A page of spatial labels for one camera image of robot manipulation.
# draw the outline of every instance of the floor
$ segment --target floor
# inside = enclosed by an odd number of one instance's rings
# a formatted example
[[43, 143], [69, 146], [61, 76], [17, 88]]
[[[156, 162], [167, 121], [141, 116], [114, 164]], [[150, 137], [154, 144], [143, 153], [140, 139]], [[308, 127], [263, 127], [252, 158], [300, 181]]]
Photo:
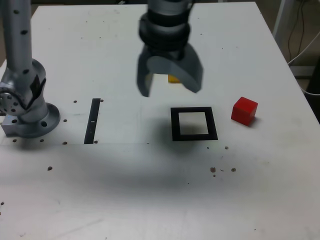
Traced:
[[[212, 0], [202, 0], [202, 2], [211, 2]], [[230, 0], [229, 2], [243, 2], [241, 0]], [[256, 0], [257, 6], [259, 7], [270, 31], [273, 30], [278, 9], [280, 6], [281, 0]], [[294, 3], [293, 11], [291, 13], [291, 21], [288, 27], [287, 32], [285, 33], [285, 41], [280, 48], [283, 56], [287, 60], [290, 60], [289, 50], [288, 50], [288, 41], [293, 25], [295, 24], [297, 18], [297, 10], [300, 4], [300, 0], [296, 0]], [[38, 5], [32, 5], [32, 14], [36, 11]], [[320, 31], [320, 2], [318, 0], [307, 0], [307, 3], [303, 8], [304, 13], [304, 37], [301, 45], [301, 49], [304, 49], [309, 42], [315, 37], [315, 35]], [[290, 41], [290, 48], [292, 55], [295, 57], [299, 48], [300, 40], [302, 33], [302, 19], [300, 17], [297, 27], [292, 34]], [[294, 65], [297, 66], [314, 66], [320, 56], [320, 37], [310, 46], [310, 48], [295, 62]], [[3, 26], [2, 19], [0, 19], [0, 63], [6, 59], [4, 39], [3, 39]], [[298, 83], [305, 89], [308, 86], [308, 79], [299, 79]]]

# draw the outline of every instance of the table surface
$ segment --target table surface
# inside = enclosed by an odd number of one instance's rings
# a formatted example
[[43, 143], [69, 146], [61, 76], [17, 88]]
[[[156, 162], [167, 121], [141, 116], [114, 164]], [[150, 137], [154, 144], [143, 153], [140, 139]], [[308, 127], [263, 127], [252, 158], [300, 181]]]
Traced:
[[[156, 75], [149, 98], [136, 86], [145, 11], [35, 12], [33, 57], [61, 122], [16, 142], [1, 131], [0, 239], [320, 239], [320, 127], [256, 4], [196, 4], [202, 90]], [[259, 104], [251, 128], [230, 119], [242, 96]], [[98, 144], [84, 145], [92, 98]], [[172, 142], [171, 107], [212, 107], [219, 140]]]

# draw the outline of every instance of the black bar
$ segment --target black bar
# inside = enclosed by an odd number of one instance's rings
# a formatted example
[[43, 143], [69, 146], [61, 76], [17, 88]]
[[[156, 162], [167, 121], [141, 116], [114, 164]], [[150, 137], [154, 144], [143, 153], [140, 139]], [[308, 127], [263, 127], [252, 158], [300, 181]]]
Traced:
[[100, 107], [100, 98], [93, 98], [91, 103], [91, 109], [86, 126], [86, 132], [84, 137], [84, 144], [93, 144], [95, 140], [96, 126], [98, 121]]

